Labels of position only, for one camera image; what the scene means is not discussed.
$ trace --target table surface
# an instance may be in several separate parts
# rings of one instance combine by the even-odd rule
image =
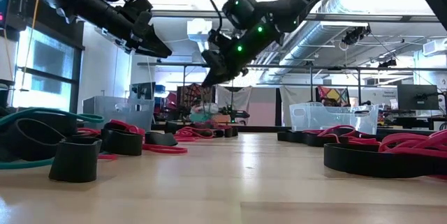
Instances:
[[[183,144],[100,160],[98,180],[48,179],[50,167],[0,171],[0,223],[446,223],[447,182],[373,179],[323,165],[323,149],[275,134]]]

